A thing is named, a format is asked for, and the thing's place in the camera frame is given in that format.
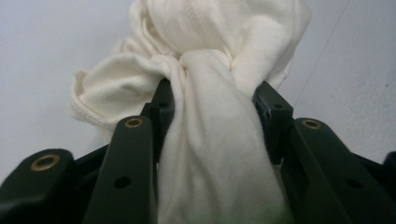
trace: knotted cloth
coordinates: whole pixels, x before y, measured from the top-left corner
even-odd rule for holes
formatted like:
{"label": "knotted cloth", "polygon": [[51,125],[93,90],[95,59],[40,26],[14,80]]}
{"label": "knotted cloth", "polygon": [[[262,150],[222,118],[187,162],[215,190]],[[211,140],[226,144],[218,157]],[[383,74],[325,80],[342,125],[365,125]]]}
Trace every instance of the knotted cloth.
{"label": "knotted cloth", "polygon": [[252,104],[278,87],[310,18],[300,0],[140,0],[133,36],[74,76],[72,116],[109,141],[171,81],[175,116],[159,166],[160,224],[291,223]]}

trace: crumpled fabric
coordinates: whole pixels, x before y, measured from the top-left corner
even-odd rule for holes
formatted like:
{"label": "crumpled fabric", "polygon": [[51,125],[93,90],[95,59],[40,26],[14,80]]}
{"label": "crumpled fabric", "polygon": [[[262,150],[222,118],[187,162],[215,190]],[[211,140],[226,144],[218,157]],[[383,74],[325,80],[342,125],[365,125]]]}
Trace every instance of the crumpled fabric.
{"label": "crumpled fabric", "polygon": [[133,36],[74,76],[72,116],[110,141],[171,81],[175,116],[159,166],[162,223],[292,223],[252,104],[278,87],[310,18],[300,0],[140,0]]}

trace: white background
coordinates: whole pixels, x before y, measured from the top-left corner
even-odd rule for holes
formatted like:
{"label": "white background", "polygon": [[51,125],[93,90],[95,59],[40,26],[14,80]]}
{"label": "white background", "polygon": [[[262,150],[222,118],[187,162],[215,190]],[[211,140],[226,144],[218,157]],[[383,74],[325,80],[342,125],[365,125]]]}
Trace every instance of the white background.
{"label": "white background", "polygon": [[[281,94],[381,162],[396,146],[396,0],[305,0],[313,18]],[[45,148],[102,145],[69,118],[71,78],[131,35],[130,0],[0,0],[0,183]]]}

